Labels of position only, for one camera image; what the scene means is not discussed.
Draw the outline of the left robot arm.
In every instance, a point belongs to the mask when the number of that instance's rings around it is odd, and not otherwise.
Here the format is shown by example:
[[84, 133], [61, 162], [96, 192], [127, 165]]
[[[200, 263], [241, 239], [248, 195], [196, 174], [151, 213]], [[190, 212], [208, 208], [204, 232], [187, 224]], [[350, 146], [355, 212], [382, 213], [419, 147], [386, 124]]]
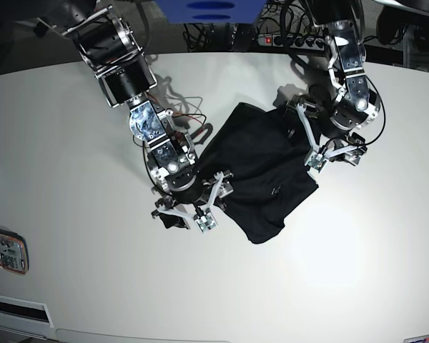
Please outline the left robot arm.
[[361, 1], [301, 1], [311, 25], [321, 30], [331, 89], [314, 84], [286, 108], [297, 115], [310, 145], [305, 166], [321, 171], [330, 161], [356, 166], [370, 142], [356, 129], [384, 114], [378, 90], [365, 73], [365, 18]]

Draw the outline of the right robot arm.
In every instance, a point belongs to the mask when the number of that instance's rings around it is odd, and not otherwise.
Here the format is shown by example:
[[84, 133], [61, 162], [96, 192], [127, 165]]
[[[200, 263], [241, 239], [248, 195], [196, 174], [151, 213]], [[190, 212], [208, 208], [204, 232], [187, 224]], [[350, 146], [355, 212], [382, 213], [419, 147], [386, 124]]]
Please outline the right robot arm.
[[193, 134], [175, 122], [172, 109], [149, 98], [157, 80], [131, 26], [98, 1], [55, 1], [38, 20], [74, 43], [111, 108], [128, 107], [132, 138], [141, 142], [152, 191], [160, 195], [152, 216], [167, 228], [216, 228], [212, 210], [232, 193], [232, 173], [201, 177]]

